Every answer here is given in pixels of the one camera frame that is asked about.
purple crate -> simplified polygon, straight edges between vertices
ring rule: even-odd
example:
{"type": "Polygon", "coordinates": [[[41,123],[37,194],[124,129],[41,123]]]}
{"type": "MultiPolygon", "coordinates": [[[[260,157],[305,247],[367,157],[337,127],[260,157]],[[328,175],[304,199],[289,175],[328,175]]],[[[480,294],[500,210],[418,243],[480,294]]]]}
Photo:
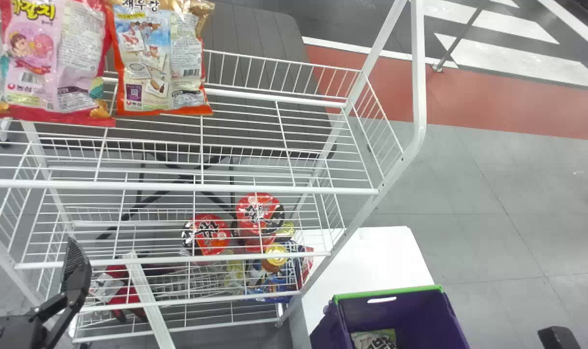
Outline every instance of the purple crate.
{"type": "Polygon", "coordinates": [[[311,333],[311,346],[353,349],[351,332],[382,329],[395,330],[399,349],[469,349],[440,285],[336,295],[311,333]]]}

gray floor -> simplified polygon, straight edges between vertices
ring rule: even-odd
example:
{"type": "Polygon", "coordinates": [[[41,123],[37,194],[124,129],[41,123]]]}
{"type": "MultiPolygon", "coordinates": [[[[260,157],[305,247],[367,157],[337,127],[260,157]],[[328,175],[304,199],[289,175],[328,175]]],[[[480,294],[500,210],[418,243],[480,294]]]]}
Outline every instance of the gray floor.
{"type": "Polygon", "coordinates": [[[411,228],[472,348],[588,349],[588,141],[429,125],[366,225],[411,228]]]}

cart wheel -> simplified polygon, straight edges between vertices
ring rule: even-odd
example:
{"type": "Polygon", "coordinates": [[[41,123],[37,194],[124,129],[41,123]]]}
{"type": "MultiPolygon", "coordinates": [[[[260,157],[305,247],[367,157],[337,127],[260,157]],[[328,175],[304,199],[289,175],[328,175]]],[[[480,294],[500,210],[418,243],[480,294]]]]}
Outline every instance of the cart wheel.
{"type": "Polygon", "coordinates": [[[1,138],[0,138],[0,146],[3,149],[7,149],[10,146],[12,146],[12,144],[10,143],[10,139],[8,138],[7,141],[1,141],[1,138]]]}

metal pole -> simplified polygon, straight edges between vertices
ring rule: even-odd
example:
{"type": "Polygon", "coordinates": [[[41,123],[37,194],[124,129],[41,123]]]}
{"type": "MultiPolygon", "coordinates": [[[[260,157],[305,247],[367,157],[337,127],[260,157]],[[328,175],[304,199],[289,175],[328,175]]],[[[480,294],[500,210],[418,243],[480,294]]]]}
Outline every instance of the metal pole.
{"type": "Polygon", "coordinates": [[[462,33],[458,37],[455,38],[455,40],[453,40],[453,43],[451,44],[449,49],[447,49],[447,52],[442,57],[440,62],[438,62],[437,64],[432,64],[431,68],[433,69],[433,71],[440,73],[443,70],[443,65],[445,65],[445,61],[447,61],[447,58],[449,58],[449,56],[451,56],[451,53],[453,53],[453,50],[456,48],[456,46],[458,46],[460,41],[462,41],[464,36],[466,36],[466,33],[468,32],[468,30],[473,26],[473,23],[475,22],[475,20],[479,16],[479,14],[481,14],[481,11],[484,11],[484,8],[486,7],[486,5],[489,2],[490,2],[490,0],[481,0],[481,2],[479,3],[479,6],[475,10],[475,12],[471,16],[471,18],[469,18],[468,22],[466,22],[466,26],[464,26],[464,30],[462,31],[462,33]]]}
{"type": "Polygon", "coordinates": [[[398,178],[401,177],[405,169],[410,165],[416,154],[421,150],[425,132],[427,130],[427,96],[425,87],[425,34],[424,34],[424,0],[412,0],[411,2],[411,36],[412,36],[412,116],[414,135],[410,145],[404,150],[400,157],[401,161],[389,170],[384,180],[380,183],[380,192],[378,195],[371,196],[361,207],[358,214],[354,216],[350,225],[347,227],[342,236],[334,244],[331,255],[325,258],[318,268],[311,274],[309,280],[301,289],[302,294],[294,296],[290,301],[289,307],[281,316],[279,323],[283,323],[292,312],[301,305],[301,299],[313,283],[322,275],[322,272],[328,267],[331,261],[339,254],[339,251],[345,246],[348,240],[354,235],[354,232],[363,225],[374,207],[380,204],[385,197],[389,188],[391,188],[398,178]]]}

gold can lid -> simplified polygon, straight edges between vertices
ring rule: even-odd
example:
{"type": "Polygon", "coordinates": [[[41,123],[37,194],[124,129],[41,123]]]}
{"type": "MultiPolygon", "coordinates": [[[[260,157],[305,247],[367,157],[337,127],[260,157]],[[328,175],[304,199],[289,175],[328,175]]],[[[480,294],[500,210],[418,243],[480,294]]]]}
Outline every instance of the gold can lid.
{"type": "MultiPolygon", "coordinates": [[[[266,248],[266,253],[267,254],[286,254],[287,253],[287,248],[285,248],[285,246],[281,245],[280,243],[272,243],[270,246],[268,246],[266,248]]],[[[281,265],[284,265],[285,262],[287,261],[287,258],[266,258],[266,261],[276,267],[280,267],[281,265]]]]}
{"type": "Polygon", "coordinates": [[[292,221],[285,221],[279,230],[276,230],[276,237],[293,237],[296,233],[296,225],[292,221]]]}

